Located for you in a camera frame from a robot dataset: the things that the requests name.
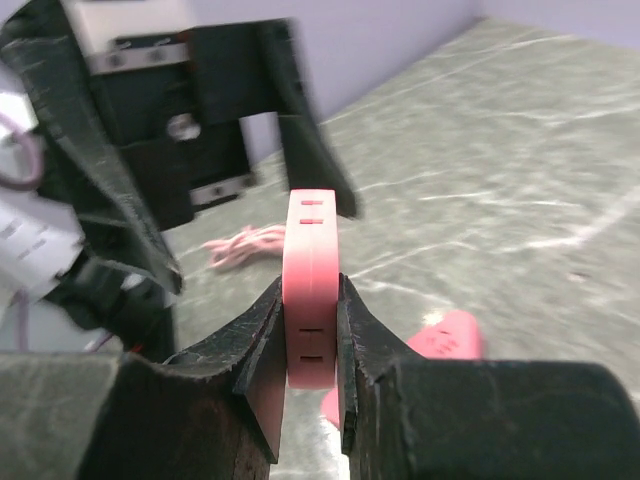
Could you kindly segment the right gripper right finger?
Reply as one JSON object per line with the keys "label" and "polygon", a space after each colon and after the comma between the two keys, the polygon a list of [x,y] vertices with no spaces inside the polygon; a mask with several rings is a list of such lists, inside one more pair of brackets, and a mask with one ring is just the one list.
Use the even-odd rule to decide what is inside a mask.
{"label": "right gripper right finger", "polygon": [[607,368],[429,360],[340,280],[342,450],[355,479],[635,479],[639,420]]}

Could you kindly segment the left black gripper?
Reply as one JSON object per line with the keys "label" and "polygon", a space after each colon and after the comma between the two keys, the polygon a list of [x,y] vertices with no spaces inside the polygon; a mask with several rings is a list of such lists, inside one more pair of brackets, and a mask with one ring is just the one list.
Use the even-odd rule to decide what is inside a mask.
{"label": "left black gripper", "polygon": [[332,190],[340,216],[360,214],[286,19],[69,22],[61,2],[28,1],[1,28],[1,59],[31,101],[100,264],[180,293],[178,263],[133,176],[161,229],[183,225],[256,184],[242,121],[262,113],[277,112],[289,189]]}

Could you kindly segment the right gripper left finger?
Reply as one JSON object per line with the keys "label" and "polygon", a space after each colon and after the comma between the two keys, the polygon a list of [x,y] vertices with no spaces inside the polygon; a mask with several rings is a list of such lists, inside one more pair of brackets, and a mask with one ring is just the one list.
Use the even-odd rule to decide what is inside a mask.
{"label": "right gripper left finger", "polygon": [[282,282],[162,364],[118,370],[80,479],[265,479],[278,460],[285,390]]}

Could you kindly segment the pink triangular plug adapter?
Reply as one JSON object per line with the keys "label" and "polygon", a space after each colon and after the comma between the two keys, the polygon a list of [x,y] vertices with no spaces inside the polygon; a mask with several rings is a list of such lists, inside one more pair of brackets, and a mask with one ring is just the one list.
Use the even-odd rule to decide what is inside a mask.
{"label": "pink triangular plug adapter", "polygon": [[340,278],[335,192],[293,190],[289,197],[282,303],[288,384],[330,389],[335,383]]}

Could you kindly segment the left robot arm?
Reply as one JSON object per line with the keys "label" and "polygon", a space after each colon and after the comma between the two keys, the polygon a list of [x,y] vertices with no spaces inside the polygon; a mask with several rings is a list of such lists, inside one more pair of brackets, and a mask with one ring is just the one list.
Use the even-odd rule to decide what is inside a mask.
{"label": "left robot arm", "polygon": [[276,117],[290,189],[358,199],[326,143],[290,18],[204,25],[184,1],[28,1],[1,26],[23,96],[1,120],[1,296],[103,329],[161,361],[183,286],[168,230],[256,176],[244,121]]}

